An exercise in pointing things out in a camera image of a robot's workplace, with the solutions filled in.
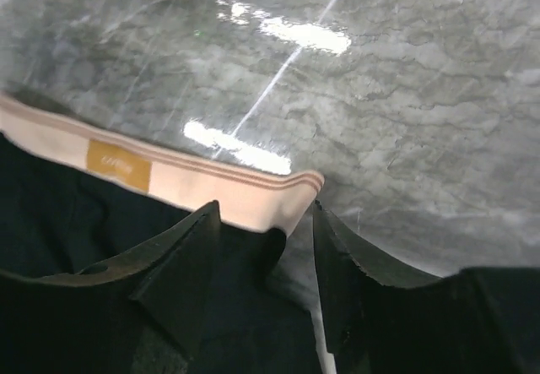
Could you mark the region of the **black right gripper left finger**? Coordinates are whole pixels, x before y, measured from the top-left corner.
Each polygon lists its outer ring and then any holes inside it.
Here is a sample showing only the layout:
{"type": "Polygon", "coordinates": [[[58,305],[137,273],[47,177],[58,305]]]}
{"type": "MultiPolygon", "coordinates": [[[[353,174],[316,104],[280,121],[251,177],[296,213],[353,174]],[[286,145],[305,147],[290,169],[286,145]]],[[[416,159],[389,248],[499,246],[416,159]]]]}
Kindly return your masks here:
{"type": "Polygon", "coordinates": [[[219,204],[77,274],[1,274],[4,373],[128,373],[147,329],[200,347],[217,263],[219,204]]]}

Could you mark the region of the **black underwear beige waistband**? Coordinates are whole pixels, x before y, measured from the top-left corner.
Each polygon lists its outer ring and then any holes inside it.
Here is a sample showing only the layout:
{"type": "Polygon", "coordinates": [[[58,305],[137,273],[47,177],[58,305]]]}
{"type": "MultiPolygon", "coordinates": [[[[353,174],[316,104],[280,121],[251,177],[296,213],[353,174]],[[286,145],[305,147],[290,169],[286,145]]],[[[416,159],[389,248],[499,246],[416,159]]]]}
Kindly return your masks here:
{"type": "Polygon", "coordinates": [[[1,99],[1,274],[77,274],[217,202],[220,237],[197,354],[147,329],[128,373],[318,373],[310,313],[267,287],[323,186],[203,160],[1,99]]]}

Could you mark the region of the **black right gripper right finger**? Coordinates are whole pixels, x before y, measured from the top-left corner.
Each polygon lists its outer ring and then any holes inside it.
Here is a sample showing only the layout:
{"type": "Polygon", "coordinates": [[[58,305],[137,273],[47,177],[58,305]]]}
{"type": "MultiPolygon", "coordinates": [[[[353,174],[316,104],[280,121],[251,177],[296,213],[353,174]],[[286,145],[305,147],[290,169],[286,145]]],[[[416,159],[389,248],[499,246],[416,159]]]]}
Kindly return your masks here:
{"type": "Polygon", "coordinates": [[[316,203],[313,244],[327,350],[340,373],[536,373],[539,271],[408,265],[316,203]]]}

